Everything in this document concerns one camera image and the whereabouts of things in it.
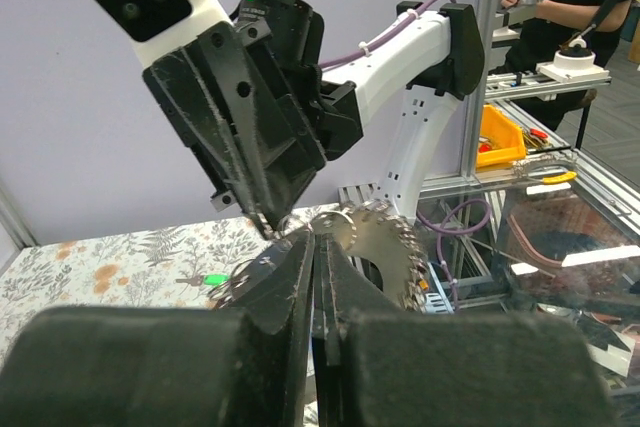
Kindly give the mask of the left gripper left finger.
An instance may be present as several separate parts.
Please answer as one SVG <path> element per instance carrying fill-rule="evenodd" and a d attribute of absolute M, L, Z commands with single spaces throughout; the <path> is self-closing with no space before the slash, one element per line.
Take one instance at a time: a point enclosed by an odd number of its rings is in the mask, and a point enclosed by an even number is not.
<path fill-rule="evenodd" d="M 216 310 L 65 306 L 35 315 L 1 370 L 5 426 L 298 426 L 310 234 Z"/>

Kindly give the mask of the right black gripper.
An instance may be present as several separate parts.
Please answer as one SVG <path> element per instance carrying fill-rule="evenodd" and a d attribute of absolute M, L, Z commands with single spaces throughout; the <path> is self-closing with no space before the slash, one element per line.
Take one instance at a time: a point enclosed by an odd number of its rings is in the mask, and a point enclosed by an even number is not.
<path fill-rule="evenodd" d="M 144 69 L 143 79 L 214 186 L 271 240 L 326 164 L 362 138 L 351 81 L 325 81 L 320 14 L 303 0 L 241 0 Z"/>

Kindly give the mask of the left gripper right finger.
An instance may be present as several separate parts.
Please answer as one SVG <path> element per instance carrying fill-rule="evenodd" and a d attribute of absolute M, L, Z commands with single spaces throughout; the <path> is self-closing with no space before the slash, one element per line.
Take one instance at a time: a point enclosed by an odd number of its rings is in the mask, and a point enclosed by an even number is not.
<path fill-rule="evenodd" d="M 323 426 L 613 426 L 581 333 L 537 314 L 407 312 L 317 240 Z"/>

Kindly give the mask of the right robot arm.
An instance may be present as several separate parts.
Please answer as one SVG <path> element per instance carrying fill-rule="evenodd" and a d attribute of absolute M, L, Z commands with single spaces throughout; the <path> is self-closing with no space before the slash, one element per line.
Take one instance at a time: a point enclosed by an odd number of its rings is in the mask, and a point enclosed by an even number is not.
<path fill-rule="evenodd" d="M 350 150 L 389 99 L 399 123 L 376 195 L 414 219 L 443 129 L 478 86 L 484 49 L 472 6 L 401 3 L 383 33 L 321 62 L 322 17 L 302 0 L 218 0 L 134 51 L 143 79 L 219 197 L 271 239 L 326 164 Z"/>

